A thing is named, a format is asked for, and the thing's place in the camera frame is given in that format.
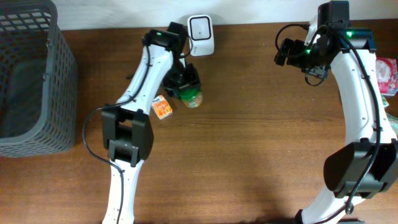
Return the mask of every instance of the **plastic bottle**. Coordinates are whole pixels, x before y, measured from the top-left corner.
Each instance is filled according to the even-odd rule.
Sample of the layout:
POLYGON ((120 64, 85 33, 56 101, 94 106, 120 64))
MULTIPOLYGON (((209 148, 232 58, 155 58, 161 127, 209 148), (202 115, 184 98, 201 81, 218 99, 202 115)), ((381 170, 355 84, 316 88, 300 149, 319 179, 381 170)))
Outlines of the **plastic bottle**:
POLYGON ((189 108, 197 108, 203 101, 203 93, 196 88, 180 92, 180 97, 189 108))

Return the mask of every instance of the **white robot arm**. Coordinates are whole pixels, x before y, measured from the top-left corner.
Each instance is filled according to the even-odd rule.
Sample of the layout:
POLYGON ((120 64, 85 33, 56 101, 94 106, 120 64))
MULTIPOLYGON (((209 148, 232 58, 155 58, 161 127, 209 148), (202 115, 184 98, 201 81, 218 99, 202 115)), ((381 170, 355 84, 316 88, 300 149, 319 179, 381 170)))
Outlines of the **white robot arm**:
POLYGON ((167 31, 146 34, 141 62, 117 101, 120 106, 103 109, 103 140, 111 159, 111 187, 103 224, 134 223, 138 175, 154 140, 149 113, 160 84, 174 97, 181 91, 200 88, 196 69, 192 64, 185 65, 182 54, 187 36, 183 25, 174 22, 167 31), (132 126, 121 124, 124 121, 131 121, 132 126))
POLYGON ((278 65, 288 58, 288 65, 322 81, 331 69, 346 123, 345 147, 326 160, 326 186, 311 206, 298 212, 297 224, 338 223, 354 205, 388 190, 397 178, 397 136, 377 84, 373 34, 369 29, 351 28, 348 7, 346 1, 322 4, 310 25, 302 26, 308 30, 305 42, 285 39, 277 47, 278 65))

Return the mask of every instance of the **black cable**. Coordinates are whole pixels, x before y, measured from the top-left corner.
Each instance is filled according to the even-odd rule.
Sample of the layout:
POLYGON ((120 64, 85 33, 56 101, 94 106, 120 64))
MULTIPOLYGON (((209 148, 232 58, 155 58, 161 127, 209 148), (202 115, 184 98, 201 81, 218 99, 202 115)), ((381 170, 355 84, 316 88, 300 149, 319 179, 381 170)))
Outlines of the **black cable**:
POLYGON ((333 28, 329 27, 329 29, 331 30, 332 33, 334 33, 340 39, 342 39, 344 42, 346 42, 347 45, 349 46, 349 48, 354 52, 355 57, 358 60, 359 67, 361 68, 361 71, 362 71, 362 73, 364 75, 365 82, 366 82, 366 84, 369 87, 369 91, 371 92, 371 96, 372 96, 372 99, 373 99, 373 105, 374 105, 374 111, 375 111, 375 115, 376 115, 376 143, 374 145, 374 151, 373 151, 372 157, 371 157, 370 161, 368 162, 365 170, 361 174, 360 178, 356 182, 356 184, 354 186, 354 189, 351 191, 351 193, 350 193, 350 195, 348 197, 348 200, 346 202, 345 210, 346 210, 347 215, 350 215, 350 214, 352 214, 352 212, 354 210, 354 205, 352 204, 353 198, 354 198, 355 194, 357 193, 357 191, 359 189, 359 186, 362 184, 366 174, 368 174, 368 172, 370 171, 371 167, 373 166, 374 161, 376 160, 376 156, 379 153, 380 143, 381 143, 380 110, 379 110, 379 103, 377 102, 376 91, 374 90, 374 88, 372 86, 372 83, 370 81, 370 76, 366 72, 365 66, 363 65, 363 62, 361 60, 361 57, 359 56, 358 51, 355 49, 355 47, 352 45, 352 43, 349 40, 347 40, 347 38, 345 38, 343 35, 338 33, 333 28))
POLYGON ((287 24, 286 26, 284 26, 284 27, 282 27, 282 28, 280 29, 280 31, 278 32, 278 34, 277 34, 276 37, 275 37, 275 47, 276 47, 276 49, 278 50, 278 52, 279 52, 281 55, 283 55, 283 56, 285 56, 285 57, 287 57, 287 58, 297 58, 297 57, 301 57, 301 56, 303 56, 304 53, 305 53, 305 50, 304 50, 303 52, 301 52, 301 53, 299 53, 299 54, 297 54, 297 55, 286 55, 286 54, 283 53, 283 52, 280 50, 280 48, 279 48, 278 39, 279 39, 280 33, 282 33, 282 31, 285 30, 286 28, 295 27, 295 26, 301 27, 301 28, 303 28, 303 29, 306 29, 305 27, 309 27, 308 24, 287 24))
POLYGON ((327 78, 328 78, 328 72, 325 71, 325 74, 323 74, 322 79, 317 83, 317 84, 312 84, 310 83, 310 81, 308 80, 308 76, 309 76, 309 72, 311 71, 311 69, 308 69, 307 72, 305 72, 305 82, 310 85, 310 86, 318 86, 321 85, 327 78))
MULTIPOLYGON (((192 39, 191 39, 191 37, 188 35, 188 37, 189 37, 189 42, 191 43, 191 45, 192 45, 192 48, 193 48, 193 42, 192 42, 192 39)), ((189 51, 188 51, 188 53, 187 54, 185 54, 185 55, 180 55, 180 59, 181 58, 186 58, 186 57, 188 57, 189 55, 191 54, 191 46, 189 46, 189 51)))
MULTIPOLYGON (((286 28, 288 28, 288 27, 293 27, 293 26, 298 26, 298 27, 301 27, 301 28, 303 28, 303 29, 305 29, 305 30, 308 30, 308 28, 310 27, 308 24, 288 24, 288 25, 282 27, 281 30, 278 32, 278 34, 277 34, 276 37, 275 37, 275 47, 276 47, 276 49, 278 50, 278 53, 280 53, 281 55, 283 55, 283 56, 285 56, 285 57, 287 57, 287 58, 299 58, 299 57, 303 56, 304 54, 306 54, 306 53, 307 53, 307 50, 308 50, 308 48, 306 48, 306 49, 304 49, 302 52, 300 52, 300 53, 298 53, 298 54, 295 54, 295 55, 287 55, 287 54, 283 53, 283 52, 281 51, 281 49, 279 48, 279 46, 278 46, 278 39, 279 39, 280 33, 282 33, 282 31, 283 31, 284 29, 286 29, 286 28)), ((317 31, 315 31, 315 33, 314 33, 314 35, 313 35, 313 37, 312 37, 310 43, 308 44, 308 47, 310 47, 310 46, 313 44, 313 42, 315 41, 315 38, 317 37, 318 33, 319 33, 322 29, 327 28, 327 27, 328 27, 328 26, 326 26, 326 25, 322 25, 322 26, 318 27, 318 29, 317 29, 317 31)))
POLYGON ((133 101, 133 100, 137 97, 137 95, 139 94, 139 92, 141 91, 142 87, 144 86, 145 80, 146 80, 146 78, 147 78, 147 76, 148 76, 149 67, 150 67, 150 52, 149 52, 149 46, 148 46, 148 44, 147 44, 147 42, 146 42, 145 39, 142 39, 142 43, 144 44, 144 46, 145 46, 146 49, 147 49, 147 53, 148 53, 148 63, 147 63, 147 69, 146 69, 146 71, 145 71, 144 77, 142 78, 142 81, 141 81, 141 83, 140 83, 140 85, 139 85, 137 91, 136 91, 128 100, 126 100, 125 102, 116 103, 116 104, 114 104, 114 105, 102 106, 102 107, 99 107, 99 108, 93 110, 92 112, 90 112, 90 113, 87 115, 87 117, 85 118, 85 120, 84 120, 83 129, 82 129, 83 144, 84 144, 86 150, 87 150, 94 158, 96 158, 96 159, 100 160, 101 162, 104 162, 104 163, 106 163, 106 164, 108 164, 108 165, 114 167, 116 170, 118 170, 118 172, 119 172, 119 174, 120 174, 120 180, 121 180, 121 199, 120 199, 120 207, 119 207, 118 219, 117 219, 117 221, 116 221, 116 224, 119 223, 120 214, 121 214, 121 212, 122 212, 122 207, 123 207, 123 198, 124 198, 124 177, 123 177, 123 172, 124 172, 124 170, 120 169, 117 165, 113 164, 112 162, 107 161, 106 159, 103 159, 103 158, 101 158, 100 156, 97 156, 96 154, 94 154, 94 152, 91 151, 91 149, 88 147, 87 140, 86 140, 86 129, 87 129, 87 124, 88 124, 88 122, 91 121, 91 118, 93 117, 93 115, 94 115, 97 111, 101 111, 101 110, 105 110, 105 109, 110 109, 110 108, 117 108, 117 107, 126 105, 126 104, 130 103, 131 101, 133 101))

